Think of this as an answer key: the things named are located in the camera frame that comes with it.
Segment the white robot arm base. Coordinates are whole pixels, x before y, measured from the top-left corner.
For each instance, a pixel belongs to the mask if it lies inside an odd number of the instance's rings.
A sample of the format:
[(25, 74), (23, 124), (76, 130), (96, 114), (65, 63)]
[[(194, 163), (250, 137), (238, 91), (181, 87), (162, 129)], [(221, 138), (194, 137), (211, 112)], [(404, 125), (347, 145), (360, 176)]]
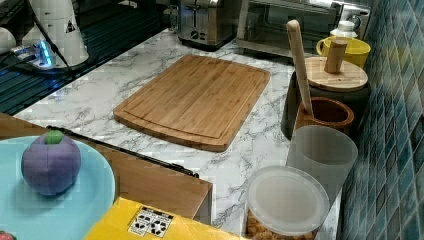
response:
[(10, 52), (39, 70), (73, 70), (89, 59), (71, 0), (24, 0), (34, 26)]

